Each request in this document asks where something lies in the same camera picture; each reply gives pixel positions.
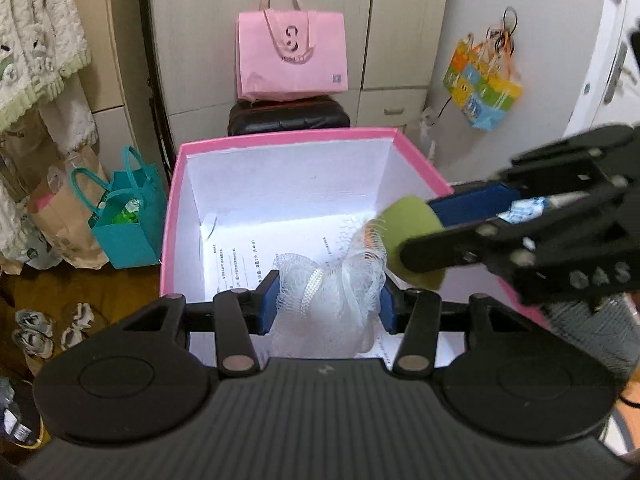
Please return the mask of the white mesh bath pouf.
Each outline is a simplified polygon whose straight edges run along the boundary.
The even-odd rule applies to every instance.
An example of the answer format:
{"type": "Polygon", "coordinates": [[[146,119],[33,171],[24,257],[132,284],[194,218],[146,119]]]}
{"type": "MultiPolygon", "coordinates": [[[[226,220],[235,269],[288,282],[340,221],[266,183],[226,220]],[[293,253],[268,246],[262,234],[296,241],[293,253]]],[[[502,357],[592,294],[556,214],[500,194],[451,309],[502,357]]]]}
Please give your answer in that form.
{"type": "Polygon", "coordinates": [[[363,227],[330,263],[296,254],[274,259],[280,290],[269,331],[273,356],[352,359],[372,349],[387,252],[385,261],[364,258],[363,227]]]}

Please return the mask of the orange makeup sponge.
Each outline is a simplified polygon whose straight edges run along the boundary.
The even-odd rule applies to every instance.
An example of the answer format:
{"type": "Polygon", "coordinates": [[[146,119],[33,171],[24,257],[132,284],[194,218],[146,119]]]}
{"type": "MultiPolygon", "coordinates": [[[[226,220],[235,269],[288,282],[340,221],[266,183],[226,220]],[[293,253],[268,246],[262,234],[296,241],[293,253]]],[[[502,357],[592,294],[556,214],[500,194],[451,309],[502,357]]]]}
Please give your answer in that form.
{"type": "Polygon", "coordinates": [[[381,226],[376,221],[369,221],[363,227],[364,258],[378,261],[386,260],[381,226]]]}

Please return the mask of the pink cardboard shoe box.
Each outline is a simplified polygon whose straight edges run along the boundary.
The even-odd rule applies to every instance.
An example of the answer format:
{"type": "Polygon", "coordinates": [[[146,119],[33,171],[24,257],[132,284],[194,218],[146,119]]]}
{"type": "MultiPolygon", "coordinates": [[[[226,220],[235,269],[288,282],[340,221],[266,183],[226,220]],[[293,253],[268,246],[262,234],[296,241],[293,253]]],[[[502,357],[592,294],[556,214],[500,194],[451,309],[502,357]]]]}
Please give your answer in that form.
{"type": "Polygon", "coordinates": [[[168,198],[160,293],[191,302],[256,287],[280,254],[327,263],[396,200],[450,185],[393,128],[289,131],[184,144],[168,198]]]}

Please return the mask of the white tissue pack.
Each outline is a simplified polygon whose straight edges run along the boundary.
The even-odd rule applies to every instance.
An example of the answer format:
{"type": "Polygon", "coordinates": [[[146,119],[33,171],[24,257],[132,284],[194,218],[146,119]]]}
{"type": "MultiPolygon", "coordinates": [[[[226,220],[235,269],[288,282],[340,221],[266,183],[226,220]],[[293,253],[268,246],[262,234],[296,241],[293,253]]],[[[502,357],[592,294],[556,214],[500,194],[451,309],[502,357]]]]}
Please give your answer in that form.
{"type": "Polygon", "coordinates": [[[516,200],[507,211],[500,212],[498,218],[511,224],[529,222],[540,217],[547,206],[548,200],[545,197],[516,200]]]}

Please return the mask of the teal gift bag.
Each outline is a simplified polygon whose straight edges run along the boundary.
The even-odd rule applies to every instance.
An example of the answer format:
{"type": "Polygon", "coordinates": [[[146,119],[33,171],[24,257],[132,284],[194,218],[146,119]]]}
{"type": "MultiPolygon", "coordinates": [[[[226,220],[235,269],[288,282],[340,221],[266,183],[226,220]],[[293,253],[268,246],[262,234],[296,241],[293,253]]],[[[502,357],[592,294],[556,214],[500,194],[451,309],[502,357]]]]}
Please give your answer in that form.
{"type": "Polygon", "coordinates": [[[91,211],[88,226],[115,269],[156,266],[167,210],[160,174],[132,146],[122,149],[122,163],[110,182],[86,168],[73,169],[68,180],[91,211]]]}

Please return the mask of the white door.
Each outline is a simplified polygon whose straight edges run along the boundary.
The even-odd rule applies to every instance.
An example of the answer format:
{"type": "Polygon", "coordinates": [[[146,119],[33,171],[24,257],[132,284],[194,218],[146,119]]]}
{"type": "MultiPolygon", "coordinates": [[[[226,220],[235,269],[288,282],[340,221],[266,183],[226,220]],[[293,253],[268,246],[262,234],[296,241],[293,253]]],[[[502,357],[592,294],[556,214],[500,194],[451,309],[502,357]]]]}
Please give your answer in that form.
{"type": "Polygon", "coordinates": [[[639,0],[604,0],[600,28],[587,70],[582,91],[570,121],[564,131],[572,136],[594,126],[617,124],[635,125],[639,122],[639,85],[636,91],[624,88],[604,105],[608,76],[610,76],[620,43],[628,44],[625,65],[639,79],[639,66],[630,45],[630,35],[638,26],[639,0]]]}

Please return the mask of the colourful hanging gift bag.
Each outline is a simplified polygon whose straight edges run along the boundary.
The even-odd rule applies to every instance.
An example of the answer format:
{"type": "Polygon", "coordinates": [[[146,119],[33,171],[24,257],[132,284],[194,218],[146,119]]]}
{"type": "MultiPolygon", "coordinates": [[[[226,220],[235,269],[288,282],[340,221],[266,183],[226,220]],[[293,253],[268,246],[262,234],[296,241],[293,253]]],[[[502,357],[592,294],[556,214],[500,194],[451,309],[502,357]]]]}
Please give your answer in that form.
{"type": "Polygon", "coordinates": [[[442,84],[472,128],[495,130],[523,93],[510,35],[499,30],[481,42],[461,39],[442,84]]]}

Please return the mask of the black suitcase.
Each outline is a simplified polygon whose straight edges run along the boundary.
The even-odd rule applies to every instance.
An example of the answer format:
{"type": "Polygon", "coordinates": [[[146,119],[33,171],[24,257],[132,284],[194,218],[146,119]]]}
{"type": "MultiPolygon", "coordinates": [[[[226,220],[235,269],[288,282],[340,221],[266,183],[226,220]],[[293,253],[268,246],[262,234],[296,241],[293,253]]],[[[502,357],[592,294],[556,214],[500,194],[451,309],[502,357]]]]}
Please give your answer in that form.
{"type": "Polygon", "coordinates": [[[239,102],[230,110],[228,136],[349,128],[350,118],[329,96],[291,102],[239,102]]]}

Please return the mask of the brown paper bag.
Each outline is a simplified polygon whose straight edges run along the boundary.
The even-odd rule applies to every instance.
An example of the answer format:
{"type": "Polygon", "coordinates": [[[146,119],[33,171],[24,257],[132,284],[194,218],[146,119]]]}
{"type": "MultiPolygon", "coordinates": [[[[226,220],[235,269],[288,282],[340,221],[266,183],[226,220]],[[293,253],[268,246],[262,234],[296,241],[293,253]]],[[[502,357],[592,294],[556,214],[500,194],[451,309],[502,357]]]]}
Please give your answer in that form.
{"type": "Polygon", "coordinates": [[[77,197],[68,180],[70,170],[84,167],[103,181],[106,174],[90,146],[73,152],[65,162],[49,167],[46,176],[32,192],[27,211],[49,244],[76,269],[100,270],[108,263],[88,221],[89,209],[77,197]]]}

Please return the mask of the pink tote bag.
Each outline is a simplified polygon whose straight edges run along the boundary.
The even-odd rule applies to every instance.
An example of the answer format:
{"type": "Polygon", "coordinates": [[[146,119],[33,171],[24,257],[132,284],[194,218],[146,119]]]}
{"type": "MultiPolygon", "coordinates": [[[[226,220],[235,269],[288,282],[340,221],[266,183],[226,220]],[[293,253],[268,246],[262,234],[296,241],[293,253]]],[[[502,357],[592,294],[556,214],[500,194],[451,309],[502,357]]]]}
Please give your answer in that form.
{"type": "Polygon", "coordinates": [[[260,0],[255,12],[236,20],[236,98],[288,102],[348,90],[344,15],[307,10],[274,10],[260,0]]]}

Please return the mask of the beige wardrobe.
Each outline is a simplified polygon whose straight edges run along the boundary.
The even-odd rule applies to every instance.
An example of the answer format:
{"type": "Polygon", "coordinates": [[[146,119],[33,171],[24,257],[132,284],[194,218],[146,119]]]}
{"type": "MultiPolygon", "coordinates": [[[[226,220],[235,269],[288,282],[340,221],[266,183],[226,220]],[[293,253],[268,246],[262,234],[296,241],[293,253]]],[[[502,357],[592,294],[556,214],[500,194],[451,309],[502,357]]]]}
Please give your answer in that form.
{"type": "Polygon", "coordinates": [[[430,88],[446,0],[76,0],[93,60],[80,79],[108,169],[125,146],[169,164],[183,143],[223,136],[236,98],[242,13],[267,29],[278,61],[320,49],[320,18],[344,18],[348,87],[337,101],[356,126],[408,128],[430,88]]]}

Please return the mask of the cream knitted cardigan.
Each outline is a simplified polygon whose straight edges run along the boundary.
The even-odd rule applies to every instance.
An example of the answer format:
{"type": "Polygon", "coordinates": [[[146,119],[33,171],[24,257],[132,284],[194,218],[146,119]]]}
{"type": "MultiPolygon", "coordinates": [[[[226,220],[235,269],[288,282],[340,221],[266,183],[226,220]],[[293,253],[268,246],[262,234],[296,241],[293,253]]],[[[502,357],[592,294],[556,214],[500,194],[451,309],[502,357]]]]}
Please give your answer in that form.
{"type": "Polygon", "coordinates": [[[96,144],[78,74],[91,53],[75,0],[1,0],[1,267],[47,270],[61,257],[26,210],[57,158],[96,144]]]}

